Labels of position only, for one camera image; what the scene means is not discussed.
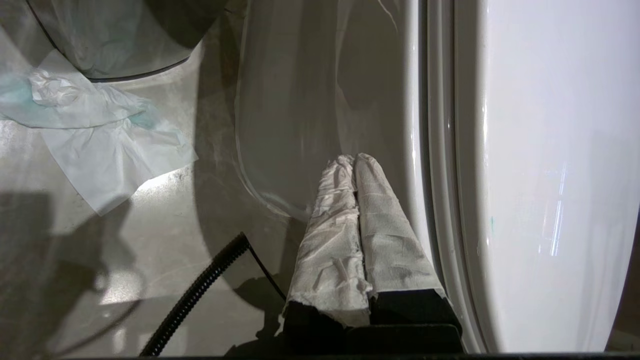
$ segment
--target white curved panel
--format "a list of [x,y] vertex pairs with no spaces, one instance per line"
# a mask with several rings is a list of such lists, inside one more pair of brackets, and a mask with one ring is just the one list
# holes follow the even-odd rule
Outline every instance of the white curved panel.
[[491,351],[599,351],[640,200],[640,3],[456,3],[458,179]]
[[265,0],[250,5],[236,135],[247,187],[300,220],[322,169],[366,152],[428,241],[418,107],[419,2]]

